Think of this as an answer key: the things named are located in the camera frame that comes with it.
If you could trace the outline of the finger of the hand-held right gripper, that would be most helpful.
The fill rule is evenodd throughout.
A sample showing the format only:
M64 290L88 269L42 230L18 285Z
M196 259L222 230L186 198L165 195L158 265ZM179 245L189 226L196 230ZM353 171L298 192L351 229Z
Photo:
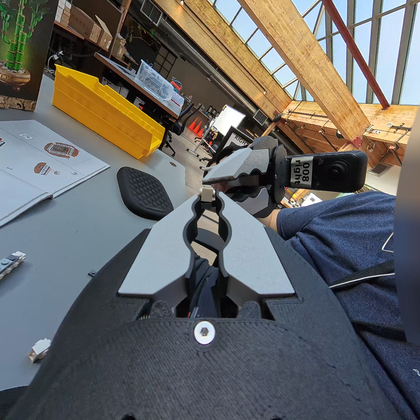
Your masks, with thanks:
M218 165L212 167L203 178L203 185L235 181L240 177L263 175L270 162L270 150L244 148L236 150Z
M235 186L226 195L255 218L265 218L273 211L266 186Z

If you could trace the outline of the person in blue shirt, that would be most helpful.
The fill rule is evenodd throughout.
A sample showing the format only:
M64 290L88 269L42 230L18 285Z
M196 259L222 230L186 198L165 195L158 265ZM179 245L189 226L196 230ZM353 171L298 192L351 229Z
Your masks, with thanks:
M344 308L379 385L402 419L420 418L419 346L407 341L393 264L396 197L370 191L281 209L278 234Z

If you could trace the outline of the black framed sign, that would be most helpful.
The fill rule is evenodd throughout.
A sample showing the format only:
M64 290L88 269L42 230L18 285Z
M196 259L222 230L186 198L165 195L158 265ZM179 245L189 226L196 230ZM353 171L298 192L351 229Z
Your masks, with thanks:
M238 145L240 147L247 147L250 144L252 144L253 141L254 138L249 137L248 135L242 133L239 129L235 128L234 126L231 126L230 129L228 129L226 135L224 136L219 148L222 150L233 144Z

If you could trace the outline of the cardboard boxes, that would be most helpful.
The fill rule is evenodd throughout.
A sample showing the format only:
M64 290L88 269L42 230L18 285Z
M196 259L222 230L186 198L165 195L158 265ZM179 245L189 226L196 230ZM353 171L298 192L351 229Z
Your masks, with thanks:
M97 44L103 50L109 50L113 39L112 34L103 20L97 15L93 19L80 8L72 5L69 25L72 29Z

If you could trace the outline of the yellow plastic bin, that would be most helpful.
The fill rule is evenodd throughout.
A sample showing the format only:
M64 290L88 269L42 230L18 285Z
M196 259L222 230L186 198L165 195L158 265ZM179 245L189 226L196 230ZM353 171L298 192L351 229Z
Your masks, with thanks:
M98 78L56 65L52 104L136 159L160 146L165 128Z

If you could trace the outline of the black lego set box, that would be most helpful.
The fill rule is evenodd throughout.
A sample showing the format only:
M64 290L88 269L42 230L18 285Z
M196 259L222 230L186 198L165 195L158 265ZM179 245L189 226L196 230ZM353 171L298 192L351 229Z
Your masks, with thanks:
M58 2L0 2L1 108L35 111Z

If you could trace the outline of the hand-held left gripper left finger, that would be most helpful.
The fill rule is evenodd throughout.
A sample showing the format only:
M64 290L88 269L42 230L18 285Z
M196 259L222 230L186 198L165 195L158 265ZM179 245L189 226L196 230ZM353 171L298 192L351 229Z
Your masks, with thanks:
M195 290L195 252L201 198L195 195L155 223L118 293L178 305Z

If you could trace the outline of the white whiteboard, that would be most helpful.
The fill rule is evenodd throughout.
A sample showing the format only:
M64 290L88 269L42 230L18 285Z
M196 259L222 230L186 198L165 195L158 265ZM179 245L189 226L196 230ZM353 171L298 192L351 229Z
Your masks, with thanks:
M211 130L225 136L231 127L237 128L244 120L245 114L225 105L218 117L210 124Z

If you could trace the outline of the black office chair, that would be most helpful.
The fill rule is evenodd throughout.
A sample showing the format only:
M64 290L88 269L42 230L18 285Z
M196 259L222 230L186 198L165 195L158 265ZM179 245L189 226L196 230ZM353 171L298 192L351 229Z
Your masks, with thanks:
M162 141L162 144L160 146L160 150L163 149L163 146L166 148L169 148L172 150L172 157L175 157L176 152L170 145L170 142L172 141L172 134L181 135L185 128L188 120L194 115L196 112L195 104L194 102L191 102L187 105L187 107L181 111L179 117L175 121L169 121L168 127L165 129L165 138Z

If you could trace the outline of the stack of small white boxes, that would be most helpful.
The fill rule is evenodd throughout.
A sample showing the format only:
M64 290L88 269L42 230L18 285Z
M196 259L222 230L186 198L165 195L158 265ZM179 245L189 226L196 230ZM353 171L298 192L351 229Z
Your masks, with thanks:
M55 22L68 27L71 16L72 1L59 0L55 14Z

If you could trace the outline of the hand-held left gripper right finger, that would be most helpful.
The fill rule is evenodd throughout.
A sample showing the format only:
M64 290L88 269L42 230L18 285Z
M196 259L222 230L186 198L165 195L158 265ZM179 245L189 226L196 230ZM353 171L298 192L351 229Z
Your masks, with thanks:
M264 225L224 193L216 197L220 222L227 226L219 257L227 297L243 306L247 301L293 296L295 289Z

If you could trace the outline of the grey lego plate assembly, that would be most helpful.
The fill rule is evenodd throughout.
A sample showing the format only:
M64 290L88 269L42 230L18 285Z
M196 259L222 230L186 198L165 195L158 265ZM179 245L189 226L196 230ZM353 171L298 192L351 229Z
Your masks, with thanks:
M6 258L0 260L0 279L2 280L8 273L18 267L26 258L26 254L16 251Z

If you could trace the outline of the small white lego brick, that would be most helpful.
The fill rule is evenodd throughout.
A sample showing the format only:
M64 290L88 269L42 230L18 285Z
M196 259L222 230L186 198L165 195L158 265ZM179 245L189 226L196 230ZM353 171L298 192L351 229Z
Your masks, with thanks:
M37 341L31 348L28 357L31 363L36 363L37 361L43 359L48 353L51 346L51 340L48 338L40 339Z

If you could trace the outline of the lego instruction booklet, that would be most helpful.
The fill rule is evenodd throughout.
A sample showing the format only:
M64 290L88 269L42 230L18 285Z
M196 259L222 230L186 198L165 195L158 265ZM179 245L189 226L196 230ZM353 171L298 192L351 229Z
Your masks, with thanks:
M0 123L0 225L109 165L35 120Z

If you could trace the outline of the wooden desk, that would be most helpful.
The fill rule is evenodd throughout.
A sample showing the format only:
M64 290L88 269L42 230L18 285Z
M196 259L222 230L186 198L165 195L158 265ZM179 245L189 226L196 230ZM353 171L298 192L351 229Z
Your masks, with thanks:
M172 100L164 100L161 97L153 93L143 82L135 78L135 76L126 68L121 65L113 62L112 60L104 57L103 55L95 52L94 57L104 64L107 68L112 70L126 82L128 82L134 89L141 92L143 95L147 96L151 101L153 101L159 108L164 110L167 114L171 115L173 118L178 118L182 108L178 106Z

